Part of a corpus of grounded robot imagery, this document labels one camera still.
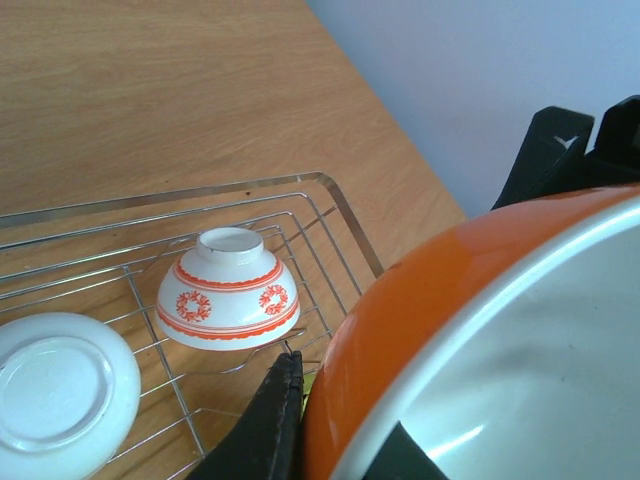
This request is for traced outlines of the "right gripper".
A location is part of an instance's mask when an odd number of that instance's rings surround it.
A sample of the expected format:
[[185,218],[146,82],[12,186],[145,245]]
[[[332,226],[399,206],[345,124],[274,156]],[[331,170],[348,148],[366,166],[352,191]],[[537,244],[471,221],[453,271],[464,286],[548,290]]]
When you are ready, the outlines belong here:
[[639,97],[592,116],[550,106],[532,118],[495,209],[544,196],[639,181]]

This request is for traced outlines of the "chrome wire dish rack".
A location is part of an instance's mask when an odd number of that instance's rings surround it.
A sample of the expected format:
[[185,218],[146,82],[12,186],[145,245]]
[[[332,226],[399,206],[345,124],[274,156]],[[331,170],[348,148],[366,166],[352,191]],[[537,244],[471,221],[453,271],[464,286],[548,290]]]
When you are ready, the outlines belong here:
[[321,172],[5,213],[1,319],[104,322],[141,377],[131,430],[100,479],[184,479],[232,430],[272,363],[311,383],[347,311],[383,271]]

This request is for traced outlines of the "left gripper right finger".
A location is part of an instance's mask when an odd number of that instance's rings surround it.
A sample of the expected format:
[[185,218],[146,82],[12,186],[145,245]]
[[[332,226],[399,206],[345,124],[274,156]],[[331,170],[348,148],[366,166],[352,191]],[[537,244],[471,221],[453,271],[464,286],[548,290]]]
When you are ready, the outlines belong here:
[[447,480],[447,476],[398,422],[369,466],[364,479]]

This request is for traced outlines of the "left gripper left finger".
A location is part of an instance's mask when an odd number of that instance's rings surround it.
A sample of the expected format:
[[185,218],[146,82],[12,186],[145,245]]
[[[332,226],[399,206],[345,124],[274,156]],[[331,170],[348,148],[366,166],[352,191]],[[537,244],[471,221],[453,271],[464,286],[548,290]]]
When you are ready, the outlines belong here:
[[188,477],[295,479],[303,387],[302,354],[280,354],[235,426]]

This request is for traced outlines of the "red floral pattern bowl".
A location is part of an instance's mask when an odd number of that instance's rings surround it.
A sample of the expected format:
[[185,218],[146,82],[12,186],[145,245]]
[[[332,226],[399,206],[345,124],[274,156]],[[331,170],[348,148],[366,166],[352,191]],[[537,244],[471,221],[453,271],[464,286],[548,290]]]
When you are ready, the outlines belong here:
[[273,342],[300,313],[284,261],[259,233],[238,227],[201,233],[164,276],[154,307],[156,323],[169,338],[217,352]]

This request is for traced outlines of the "plain white bowl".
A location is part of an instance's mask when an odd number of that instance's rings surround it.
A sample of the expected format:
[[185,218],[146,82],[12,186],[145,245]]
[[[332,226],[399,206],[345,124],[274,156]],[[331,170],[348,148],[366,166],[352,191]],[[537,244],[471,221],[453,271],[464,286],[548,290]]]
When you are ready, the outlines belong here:
[[1,328],[1,476],[88,479],[137,415],[141,375],[124,338],[90,317],[41,313]]
[[639,189],[514,204],[392,265],[332,339],[305,479],[364,479],[396,424],[447,479],[639,475]]

